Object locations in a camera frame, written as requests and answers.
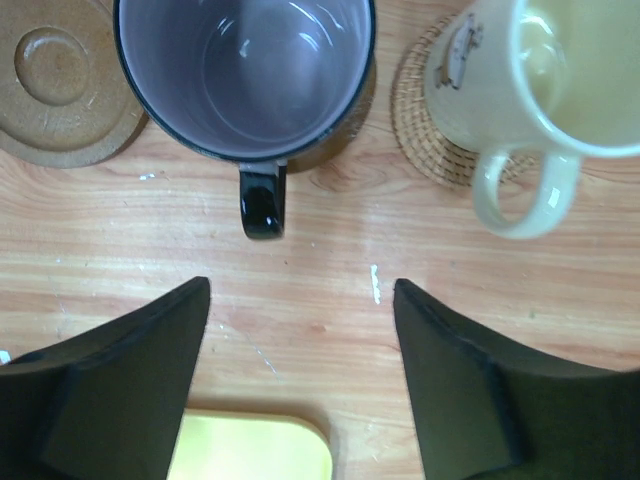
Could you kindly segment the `brown coaster top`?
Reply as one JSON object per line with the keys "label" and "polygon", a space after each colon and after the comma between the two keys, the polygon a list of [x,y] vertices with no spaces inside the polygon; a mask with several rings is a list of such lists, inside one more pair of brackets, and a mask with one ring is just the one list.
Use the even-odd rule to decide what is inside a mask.
{"label": "brown coaster top", "polygon": [[288,174],[314,169],[338,157],[356,138],[371,109],[376,91],[377,65],[373,59],[366,81],[353,108],[320,145],[288,162]]}

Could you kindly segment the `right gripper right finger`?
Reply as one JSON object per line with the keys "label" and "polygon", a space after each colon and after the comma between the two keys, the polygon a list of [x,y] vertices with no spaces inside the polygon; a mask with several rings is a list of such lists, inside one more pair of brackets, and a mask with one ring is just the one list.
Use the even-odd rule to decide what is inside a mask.
{"label": "right gripper right finger", "polygon": [[428,479],[635,479],[639,373],[525,346],[419,286],[394,320]]}

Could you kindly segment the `brown coaster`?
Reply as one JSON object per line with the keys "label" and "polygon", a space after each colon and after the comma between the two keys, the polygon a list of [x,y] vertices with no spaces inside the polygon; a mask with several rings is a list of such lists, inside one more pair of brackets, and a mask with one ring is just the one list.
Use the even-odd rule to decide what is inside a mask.
{"label": "brown coaster", "polygon": [[314,169],[338,157],[356,138],[371,109],[376,91],[377,65],[373,59],[366,81],[353,108],[320,145],[288,162],[288,174]]}
{"label": "brown coaster", "polygon": [[102,1],[1,4],[1,148],[70,169],[126,149],[147,122]]}

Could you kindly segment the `light wooden coaster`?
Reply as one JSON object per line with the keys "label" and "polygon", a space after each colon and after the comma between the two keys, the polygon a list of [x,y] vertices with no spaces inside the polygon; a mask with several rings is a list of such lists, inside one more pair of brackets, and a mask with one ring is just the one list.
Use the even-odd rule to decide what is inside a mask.
{"label": "light wooden coaster", "polygon": [[[392,86],[392,127],[402,153],[420,173],[452,189],[469,188],[479,152],[509,141],[502,128],[517,124],[502,116],[489,84],[508,84],[499,73],[509,62],[480,48],[485,19],[475,7],[438,18],[406,50]],[[496,67],[491,59],[499,59]]]}

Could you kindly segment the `brown coaster bottom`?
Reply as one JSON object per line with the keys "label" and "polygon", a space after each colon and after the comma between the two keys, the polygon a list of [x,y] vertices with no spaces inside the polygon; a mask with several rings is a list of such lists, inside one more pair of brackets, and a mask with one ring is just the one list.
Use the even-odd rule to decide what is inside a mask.
{"label": "brown coaster bottom", "polygon": [[1,4],[1,148],[70,169],[126,149],[147,122],[102,1]]}

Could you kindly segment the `purple cup black handle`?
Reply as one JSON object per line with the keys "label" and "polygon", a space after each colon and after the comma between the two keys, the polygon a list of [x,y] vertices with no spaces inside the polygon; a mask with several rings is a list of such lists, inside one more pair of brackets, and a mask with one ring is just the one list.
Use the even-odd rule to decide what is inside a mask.
{"label": "purple cup black handle", "polygon": [[285,230],[288,162],[353,108],[374,57],[371,1],[117,1],[117,54],[144,110],[240,175],[245,235]]}

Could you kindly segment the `cream cup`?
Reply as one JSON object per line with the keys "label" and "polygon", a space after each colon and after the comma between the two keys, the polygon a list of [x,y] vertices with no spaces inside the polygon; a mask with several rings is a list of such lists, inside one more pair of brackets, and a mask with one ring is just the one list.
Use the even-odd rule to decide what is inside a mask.
{"label": "cream cup", "polygon": [[[493,234],[547,234],[571,207],[587,157],[639,152],[635,1],[475,1],[434,43],[425,67],[431,120],[478,156],[475,213]],[[514,153],[540,157],[536,197],[517,220],[498,184]]]}

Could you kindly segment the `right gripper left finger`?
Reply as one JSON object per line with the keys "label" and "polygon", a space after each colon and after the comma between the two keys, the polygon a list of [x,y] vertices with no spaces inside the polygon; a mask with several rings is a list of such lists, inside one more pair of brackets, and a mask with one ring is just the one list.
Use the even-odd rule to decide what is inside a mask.
{"label": "right gripper left finger", "polygon": [[3,365],[2,478],[167,478],[209,307],[195,277]]}

